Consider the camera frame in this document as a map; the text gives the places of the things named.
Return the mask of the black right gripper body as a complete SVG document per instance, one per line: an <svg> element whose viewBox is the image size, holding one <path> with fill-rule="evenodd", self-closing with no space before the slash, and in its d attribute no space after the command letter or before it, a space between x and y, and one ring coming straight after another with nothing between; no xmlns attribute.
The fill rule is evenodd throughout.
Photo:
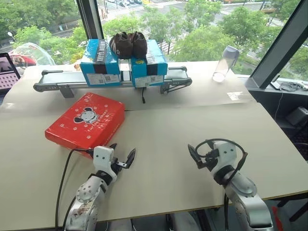
<svg viewBox="0 0 308 231"><path fill-rule="evenodd" d="M200 158L205 159L205 167L207 169L213 169L218 163L218 149L214 149L205 155L199 155Z"/></svg>

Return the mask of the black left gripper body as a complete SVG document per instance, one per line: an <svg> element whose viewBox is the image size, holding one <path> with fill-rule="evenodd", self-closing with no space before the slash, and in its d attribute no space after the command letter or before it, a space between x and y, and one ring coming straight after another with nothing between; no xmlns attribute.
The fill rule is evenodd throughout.
<svg viewBox="0 0 308 231"><path fill-rule="evenodd" d="M126 169L127 164L118 161L117 157L113 157L111 162L111 169L115 174L118 174L123 168Z"/></svg>

